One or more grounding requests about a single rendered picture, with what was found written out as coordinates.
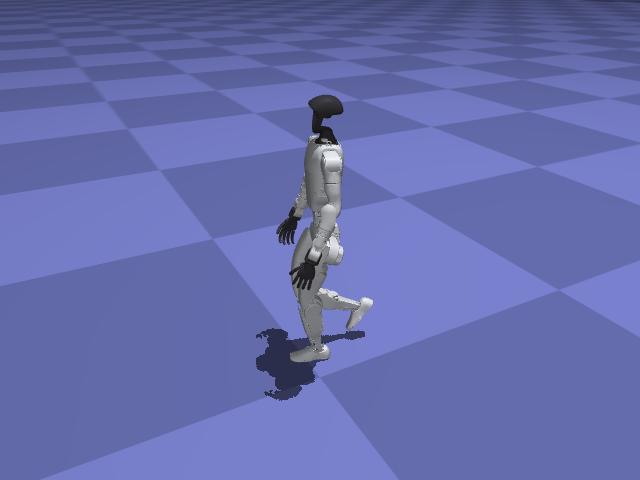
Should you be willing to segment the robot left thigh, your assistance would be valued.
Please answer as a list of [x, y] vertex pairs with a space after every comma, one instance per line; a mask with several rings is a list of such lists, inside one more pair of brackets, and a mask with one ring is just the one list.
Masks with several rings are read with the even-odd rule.
[[315, 266], [315, 277], [312, 280], [310, 290], [307, 290], [309, 280], [307, 280], [305, 289], [302, 290], [304, 279], [300, 287], [298, 288], [299, 302], [300, 302], [300, 306], [303, 313], [304, 313], [304, 310], [310, 305], [311, 302], [318, 302], [323, 307], [322, 300], [317, 295], [317, 293], [327, 276], [326, 274], [328, 270], [327, 264], [336, 266], [341, 262], [343, 258], [344, 249], [342, 246], [338, 244], [338, 241], [335, 237], [330, 236], [329, 241], [326, 241], [326, 242], [327, 242], [327, 245], [325, 249], [322, 251], [322, 257], [320, 259], [320, 262], [317, 266]]

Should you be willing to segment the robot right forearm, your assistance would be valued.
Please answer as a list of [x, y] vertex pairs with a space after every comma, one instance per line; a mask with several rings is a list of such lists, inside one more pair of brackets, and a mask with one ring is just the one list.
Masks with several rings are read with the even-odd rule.
[[[295, 199], [294, 202], [294, 207], [295, 207], [295, 213], [294, 213], [294, 217], [302, 217], [305, 209], [308, 207], [308, 203], [307, 203], [307, 197], [306, 197], [306, 183], [303, 180], [302, 181], [302, 185], [300, 188], [300, 193], [298, 194], [298, 197]], [[292, 207], [293, 207], [292, 206]]]

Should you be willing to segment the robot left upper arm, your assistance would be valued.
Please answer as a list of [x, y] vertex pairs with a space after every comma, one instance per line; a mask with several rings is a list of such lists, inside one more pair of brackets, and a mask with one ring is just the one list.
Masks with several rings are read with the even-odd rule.
[[[342, 158], [336, 151], [326, 151], [322, 153], [321, 171], [324, 175], [324, 189], [329, 202], [326, 205], [332, 205], [336, 208], [337, 215], [341, 212], [341, 174], [343, 169]], [[322, 209], [323, 209], [322, 207]], [[321, 209], [321, 213], [322, 213]]]

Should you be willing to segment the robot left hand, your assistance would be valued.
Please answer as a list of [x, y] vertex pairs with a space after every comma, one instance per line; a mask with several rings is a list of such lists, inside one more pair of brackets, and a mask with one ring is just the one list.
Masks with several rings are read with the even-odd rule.
[[289, 275], [292, 275], [293, 273], [295, 273], [296, 271], [299, 270], [297, 272], [297, 275], [296, 275], [295, 279], [292, 282], [292, 285], [294, 285], [296, 283], [296, 281], [298, 280], [298, 278], [300, 277], [300, 280], [299, 280], [299, 282], [297, 284], [297, 288], [300, 287], [300, 285], [301, 285], [301, 283], [302, 283], [302, 281], [304, 279], [304, 283], [302, 285], [302, 290], [305, 289], [305, 286], [307, 284], [307, 280], [309, 280], [307, 290], [310, 290], [311, 284], [312, 284], [312, 280], [315, 277], [315, 266], [317, 266], [319, 264], [320, 259], [322, 257], [322, 253], [321, 253], [321, 255], [320, 255], [320, 257], [319, 257], [317, 262], [309, 260], [307, 257], [309, 255], [310, 251], [311, 251], [311, 248], [308, 250], [308, 252], [307, 252], [307, 254], [305, 256], [305, 259], [304, 259], [305, 262], [301, 263], [299, 267], [296, 267], [295, 269], [293, 269], [289, 273]]

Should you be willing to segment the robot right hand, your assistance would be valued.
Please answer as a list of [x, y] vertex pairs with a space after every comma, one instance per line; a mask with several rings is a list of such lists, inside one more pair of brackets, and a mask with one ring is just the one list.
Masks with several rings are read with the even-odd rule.
[[[281, 225], [277, 229], [277, 233], [276, 234], [280, 233], [279, 234], [279, 242], [282, 243], [282, 241], [283, 241], [284, 245], [285, 245], [286, 234], [287, 234], [287, 237], [286, 237], [287, 244], [290, 245], [290, 243], [289, 243], [290, 234], [291, 234], [291, 242], [292, 242], [292, 244], [294, 244], [293, 240], [294, 240], [294, 233], [295, 233], [295, 230], [297, 228], [297, 221], [299, 221], [301, 219], [301, 217], [300, 218], [299, 217], [294, 217], [293, 216], [294, 213], [295, 213], [295, 207], [293, 206], [291, 208], [291, 210], [290, 210], [289, 215], [288, 215], [290, 218], [285, 219], [285, 221], [283, 223], [281, 223]], [[283, 237], [282, 237], [282, 235], [283, 235]], [[282, 241], [281, 241], [281, 238], [282, 238]]]

